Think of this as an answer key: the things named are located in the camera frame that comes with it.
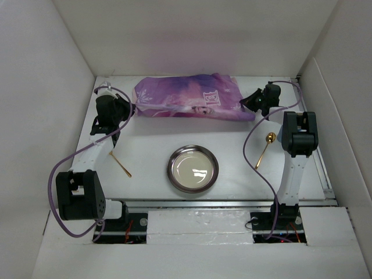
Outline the gold fork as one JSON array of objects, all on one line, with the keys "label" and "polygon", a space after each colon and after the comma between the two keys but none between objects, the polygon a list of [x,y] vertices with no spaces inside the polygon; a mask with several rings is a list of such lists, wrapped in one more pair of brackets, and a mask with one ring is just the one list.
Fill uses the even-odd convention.
[{"label": "gold fork", "polygon": [[113,151],[109,152],[109,155],[115,160],[115,162],[121,167],[121,169],[126,173],[126,175],[131,178],[131,173],[122,165],[122,163],[118,160],[117,157],[113,154]]}]

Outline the blue plastic cup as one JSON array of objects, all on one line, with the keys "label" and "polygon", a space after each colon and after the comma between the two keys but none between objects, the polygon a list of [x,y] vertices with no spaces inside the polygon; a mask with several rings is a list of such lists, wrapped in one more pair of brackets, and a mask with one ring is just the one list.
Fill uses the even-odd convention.
[{"label": "blue plastic cup", "polygon": [[277,141],[282,142],[282,129],[280,129],[278,134],[277,134]]}]

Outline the purple Elsa cloth placemat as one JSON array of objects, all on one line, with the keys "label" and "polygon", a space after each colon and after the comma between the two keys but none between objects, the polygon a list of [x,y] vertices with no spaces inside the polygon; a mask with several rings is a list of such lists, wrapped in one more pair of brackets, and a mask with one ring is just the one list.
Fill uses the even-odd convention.
[{"label": "purple Elsa cloth placemat", "polygon": [[146,117],[194,117],[254,121],[235,78],[218,73],[181,77],[146,77],[132,91],[136,114]]}]

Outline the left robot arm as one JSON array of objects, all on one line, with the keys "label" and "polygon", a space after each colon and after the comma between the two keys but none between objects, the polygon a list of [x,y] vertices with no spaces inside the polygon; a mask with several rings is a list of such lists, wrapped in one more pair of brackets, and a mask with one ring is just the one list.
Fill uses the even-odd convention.
[{"label": "left robot arm", "polygon": [[109,92],[97,96],[96,111],[89,137],[92,146],[82,151],[68,171],[56,176],[59,216],[64,221],[109,219],[121,231],[128,227],[130,217],[122,202],[105,198],[97,170],[119,140],[120,123],[132,113],[128,101]]}]

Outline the gold spoon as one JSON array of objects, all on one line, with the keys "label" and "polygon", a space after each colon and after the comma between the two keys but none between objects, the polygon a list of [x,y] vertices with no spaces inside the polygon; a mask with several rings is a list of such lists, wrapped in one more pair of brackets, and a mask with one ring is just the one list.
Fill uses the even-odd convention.
[{"label": "gold spoon", "polygon": [[260,166],[260,164],[261,164],[261,162],[262,162],[262,159],[263,159],[263,157],[264,157],[264,154],[265,154],[265,152],[266,152],[268,146],[269,146],[270,144],[272,144],[272,143],[276,140],[276,138],[277,138],[277,135],[276,135],[274,132],[270,132],[270,133],[268,133],[268,134],[266,135],[266,138],[265,138],[265,140],[266,140],[266,146],[264,147],[264,150],[263,150],[263,152],[262,152],[262,154],[261,154],[259,160],[257,161],[257,163],[256,163],[256,165],[255,165],[255,170],[257,170],[257,169],[259,168],[259,166]]}]

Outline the aluminium rail front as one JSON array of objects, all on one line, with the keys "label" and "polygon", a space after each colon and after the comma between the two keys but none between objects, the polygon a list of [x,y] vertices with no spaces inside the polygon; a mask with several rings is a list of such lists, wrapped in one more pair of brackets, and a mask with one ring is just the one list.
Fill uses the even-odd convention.
[{"label": "aluminium rail front", "polygon": [[130,208],[266,208],[273,201],[264,200],[160,200],[160,199],[120,199]]}]

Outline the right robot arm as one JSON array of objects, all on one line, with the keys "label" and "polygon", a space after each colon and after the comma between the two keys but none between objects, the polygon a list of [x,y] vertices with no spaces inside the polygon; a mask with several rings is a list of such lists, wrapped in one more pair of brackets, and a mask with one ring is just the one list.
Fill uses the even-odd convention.
[{"label": "right robot arm", "polygon": [[269,212],[253,213],[256,230],[279,230],[295,221],[299,212],[299,189],[308,159],[319,144],[315,112],[295,112],[298,100],[291,106],[280,106],[279,81],[269,81],[264,89],[257,89],[240,103],[253,112],[261,111],[265,120],[281,126],[280,143],[284,151],[284,169],[279,189],[273,190],[274,202]]}]

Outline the white foam block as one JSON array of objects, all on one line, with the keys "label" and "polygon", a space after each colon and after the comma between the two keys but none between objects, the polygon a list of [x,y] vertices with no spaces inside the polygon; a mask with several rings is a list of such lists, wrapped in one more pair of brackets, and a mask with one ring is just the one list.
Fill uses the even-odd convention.
[{"label": "white foam block", "polygon": [[157,210],[148,213],[146,243],[152,245],[250,245],[246,210]]}]

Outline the metal rimmed cream plate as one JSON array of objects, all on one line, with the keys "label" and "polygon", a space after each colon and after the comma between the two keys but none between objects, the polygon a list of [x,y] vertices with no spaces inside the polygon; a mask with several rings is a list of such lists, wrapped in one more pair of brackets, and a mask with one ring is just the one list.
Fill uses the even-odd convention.
[{"label": "metal rimmed cream plate", "polygon": [[186,145],[172,153],[166,174],[179,191],[199,194],[210,189],[217,181],[219,163],[210,150],[199,145]]}]

